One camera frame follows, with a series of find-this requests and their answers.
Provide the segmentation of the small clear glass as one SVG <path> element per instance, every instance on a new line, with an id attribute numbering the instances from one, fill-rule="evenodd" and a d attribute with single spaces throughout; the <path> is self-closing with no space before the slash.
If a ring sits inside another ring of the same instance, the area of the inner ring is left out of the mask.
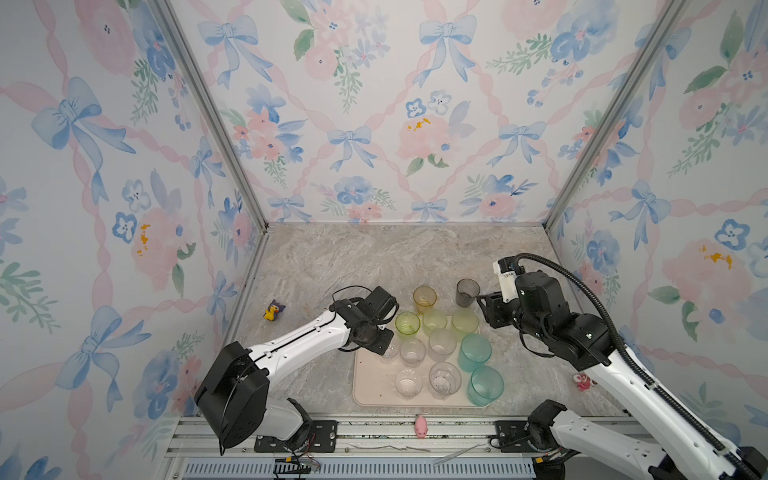
<path id="1" fill-rule="evenodd" d="M 423 389 L 422 376 L 414 369 L 403 369 L 396 374 L 394 386 L 396 392 L 403 398 L 414 398 Z"/>
<path id="2" fill-rule="evenodd" d="M 401 341 L 398 338 L 394 338 L 387 347 L 380 360 L 382 363 L 391 364 L 397 360 L 400 356 Z"/>

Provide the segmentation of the dimpled yellow-green plastic cup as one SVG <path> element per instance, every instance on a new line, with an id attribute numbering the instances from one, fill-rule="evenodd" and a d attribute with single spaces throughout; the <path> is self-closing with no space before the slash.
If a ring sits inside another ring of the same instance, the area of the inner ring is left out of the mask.
<path id="1" fill-rule="evenodd" d="M 479 327 L 479 318 L 471 308 L 457 308 L 451 316 L 451 326 L 456 338 L 462 340 Z"/>

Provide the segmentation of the smooth green plastic cup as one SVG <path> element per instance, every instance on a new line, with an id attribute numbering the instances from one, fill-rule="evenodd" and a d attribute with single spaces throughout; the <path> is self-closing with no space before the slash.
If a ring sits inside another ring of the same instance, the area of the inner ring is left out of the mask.
<path id="1" fill-rule="evenodd" d="M 396 332 L 402 337 L 415 336 L 421 327 L 421 318 L 414 312 L 399 312 L 395 319 Z"/>

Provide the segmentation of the dimpled clear cup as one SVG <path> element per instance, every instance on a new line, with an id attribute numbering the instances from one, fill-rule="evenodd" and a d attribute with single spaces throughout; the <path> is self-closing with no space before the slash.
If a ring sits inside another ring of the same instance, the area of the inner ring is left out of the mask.
<path id="1" fill-rule="evenodd" d="M 447 361 L 455 352 L 456 347 L 456 336 L 450 329 L 435 329 L 429 335 L 428 355 L 435 362 Z"/>
<path id="2" fill-rule="evenodd" d="M 426 346 L 419 339 L 406 339 L 401 343 L 399 355 L 404 365 L 416 368 L 423 363 L 426 357 Z"/>

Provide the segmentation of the dimpled clear cup front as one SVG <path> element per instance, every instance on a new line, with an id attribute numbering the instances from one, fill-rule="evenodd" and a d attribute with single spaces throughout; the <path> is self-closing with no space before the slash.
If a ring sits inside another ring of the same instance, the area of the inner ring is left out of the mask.
<path id="1" fill-rule="evenodd" d="M 456 336 L 450 329 L 435 329 L 429 335 L 428 355 L 435 362 L 447 361 L 455 352 L 456 347 Z"/>

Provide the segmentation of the dimpled teal plastic cup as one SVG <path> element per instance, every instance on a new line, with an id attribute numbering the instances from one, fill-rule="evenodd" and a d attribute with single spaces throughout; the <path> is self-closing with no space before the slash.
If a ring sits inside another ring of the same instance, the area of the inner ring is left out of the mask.
<path id="1" fill-rule="evenodd" d="M 482 366 L 475 369 L 470 376 L 467 398 L 473 405 L 485 407 L 496 401 L 504 390 L 502 375 L 492 367 Z"/>

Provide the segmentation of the smooth clear plastic cup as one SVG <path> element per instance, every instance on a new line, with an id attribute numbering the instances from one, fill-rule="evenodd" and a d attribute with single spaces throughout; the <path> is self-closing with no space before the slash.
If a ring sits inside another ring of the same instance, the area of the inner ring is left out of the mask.
<path id="1" fill-rule="evenodd" d="M 430 368 L 428 381 L 433 397 L 445 400 L 460 390 L 462 376 L 460 370 L 452 363 L 439 362 Z"/>

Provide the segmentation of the dimpled light green cup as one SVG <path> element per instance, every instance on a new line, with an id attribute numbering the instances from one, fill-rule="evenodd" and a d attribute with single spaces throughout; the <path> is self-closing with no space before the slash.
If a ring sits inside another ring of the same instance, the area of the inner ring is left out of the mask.
<path id="1" fill-rule="evenodd" d="M 440 309 L 429 309 L 422 314 L 422 327 L 427 335 L 448 325 L 447 314 Z"/>

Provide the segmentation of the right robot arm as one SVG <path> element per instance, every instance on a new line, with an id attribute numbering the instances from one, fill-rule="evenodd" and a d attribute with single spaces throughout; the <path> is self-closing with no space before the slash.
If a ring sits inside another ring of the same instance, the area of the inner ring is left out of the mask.
<path id="1" fill-rule="evenodd" d="M 604 316 L 573 312 L 556 278 L 507 260 L 496 262 L 494 270 L 499 291 L 477 299 L 486 322 L 543 342 L 542 357 L 564 360 L 586 374 L 652 438 L 634 439 L 545 400 L 515 439 L 540 452 L 541 469 L 561 477 L 565 462 L 583 454 L 633 479 L 766 478 L 766 455 L 706 425 L 641 364 Z"/>

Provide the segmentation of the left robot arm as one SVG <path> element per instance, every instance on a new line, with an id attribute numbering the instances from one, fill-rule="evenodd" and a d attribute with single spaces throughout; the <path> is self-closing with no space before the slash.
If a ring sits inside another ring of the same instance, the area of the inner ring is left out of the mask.
<path id="1" fill-rule="evenodd" d="M 394 332 L 386 325 L 399 310 L 382 287 L 364 297 L 333 298 L 309 323 L 270 341 L 224 346 L 194 394 L 194 402 L 225 453 L 251 436 L 275 442 L 289 453 L 307 449 L 314 421 L 295 399 L 281 400 L 270 389 L 294 371 L 331 352 L 365 349 L 383 355 Z"/>

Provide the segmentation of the yellow plastic cup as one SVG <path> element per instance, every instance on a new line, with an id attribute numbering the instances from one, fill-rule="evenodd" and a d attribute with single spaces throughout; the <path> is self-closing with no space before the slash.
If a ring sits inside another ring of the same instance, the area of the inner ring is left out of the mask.
<path id="1" fill-rule="evenodd" d="M 413 291 L 412 298 L 416 312 L 425 314 L 435 307 L 438 295 L 432 287 L 421 285 Z"/>

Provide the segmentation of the pink pig toy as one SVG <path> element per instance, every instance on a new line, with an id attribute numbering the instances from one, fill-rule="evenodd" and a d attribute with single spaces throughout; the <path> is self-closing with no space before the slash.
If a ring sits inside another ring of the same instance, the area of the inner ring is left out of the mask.
<path id="1" fill-rule="evenodd" d="M 418 415 L 414 421 L 414 433 L 418 439 L 425 439 L 428 435 L 428 422 L 423 415 Z"/>

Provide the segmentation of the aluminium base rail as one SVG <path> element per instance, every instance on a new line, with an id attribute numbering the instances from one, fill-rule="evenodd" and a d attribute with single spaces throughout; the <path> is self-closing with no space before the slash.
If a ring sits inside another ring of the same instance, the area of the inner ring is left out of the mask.
<path id="1" fill-rule="evenodd" d="M 519 417 L 429 415 L 418 437 L 413 415 L 335 415 L 333 451 L 314 444 L 299 458 L 259 452 L 256 439 L 221 453 L 200 418 L 183 419 L 159 479 L 619 479 L 584 455 L 546 460 L 522 441 Z"/>

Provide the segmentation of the aluminium right corner post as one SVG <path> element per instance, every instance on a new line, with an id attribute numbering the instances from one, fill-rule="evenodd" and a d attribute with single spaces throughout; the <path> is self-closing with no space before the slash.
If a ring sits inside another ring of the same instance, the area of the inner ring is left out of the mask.
<path id="1" fill-rule="evenodd" d="M 568 176 L 563 189 L 555 197 L 555 203 L 543 222 L 547 233 L 554 232 L 560 219 L 565 217 L 568 203 L 587 176 L 591 165 L 597 159 L 613 129 L 634 100 L 640 84 L 651 73 L 653 65 L 690 4 L 690 1 L 685 0 L 664 1 L 661 4 L 660 13 L 656 21 L 651 24 L 645 43 L 633 57 L 624 80 L 619 84 L 602 120 L 597 125 L 595 137 L 582 150 L 582 155 L 577 160 L 574 170 Z"/>

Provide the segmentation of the aluminium left corner post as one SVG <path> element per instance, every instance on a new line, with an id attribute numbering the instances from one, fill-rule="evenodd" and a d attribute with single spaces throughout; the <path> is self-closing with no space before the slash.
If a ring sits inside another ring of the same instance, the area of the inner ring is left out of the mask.
<path id="1" fill-rule="evenodd" d="M 157 17 L 161 31 L 169 42 L 171 52 L 176 56 L 180 64 L 182 73 L 189 84 L 190 92 L 201 111 L 203 123 L 209 128 L 216 146 L 223 155 L 225 164 L 232 172 L 234 183 L 243 196 L 248 213 L 256 221 L 258 231 L 261 234 L 266 234 L 268 223 L 250 185 L 246 170 L 235 153 L 228 134 L 225 132 L 224 122 L 216 108 L 210 89 L 206 85 L 203 72 L 189 45 L 172 3 L 165 0 L 150 0 L 148 4 L 151 12 Z"/>

